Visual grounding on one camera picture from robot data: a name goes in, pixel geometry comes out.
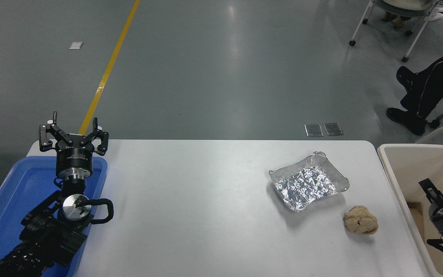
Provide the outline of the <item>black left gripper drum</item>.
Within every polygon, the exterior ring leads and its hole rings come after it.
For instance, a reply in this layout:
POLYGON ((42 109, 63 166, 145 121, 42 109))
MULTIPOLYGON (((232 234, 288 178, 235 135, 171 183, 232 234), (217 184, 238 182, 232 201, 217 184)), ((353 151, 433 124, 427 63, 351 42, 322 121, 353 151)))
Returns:
POLYGON ((56 173, 71 168, 79 168, 93 173, 93 153, 82 148, 67 148, 57 150, 56 173))

